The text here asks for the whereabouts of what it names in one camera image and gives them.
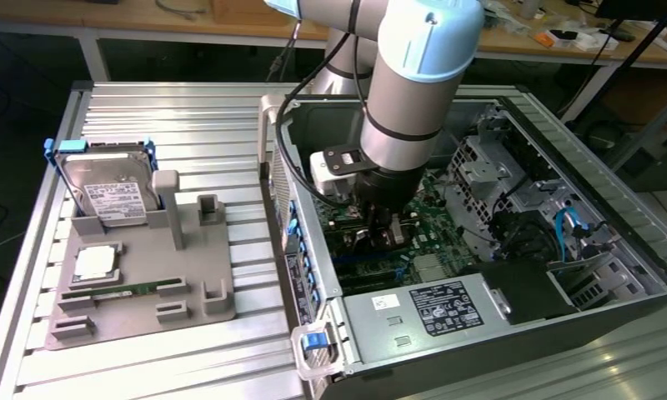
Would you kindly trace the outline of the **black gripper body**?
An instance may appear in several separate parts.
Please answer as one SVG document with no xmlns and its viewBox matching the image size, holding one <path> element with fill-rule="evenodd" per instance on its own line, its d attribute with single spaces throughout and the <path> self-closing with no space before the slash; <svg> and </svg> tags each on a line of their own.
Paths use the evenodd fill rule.
<svg viewBox="0 0 667 400">
<path fill-rule="evenodd" d="M 402 172 L 382 168 L 359 172 L 354 189 L 357 202 L 403 209 L 417 195 L 423 175 L 423 167 Z"/>
</svg>

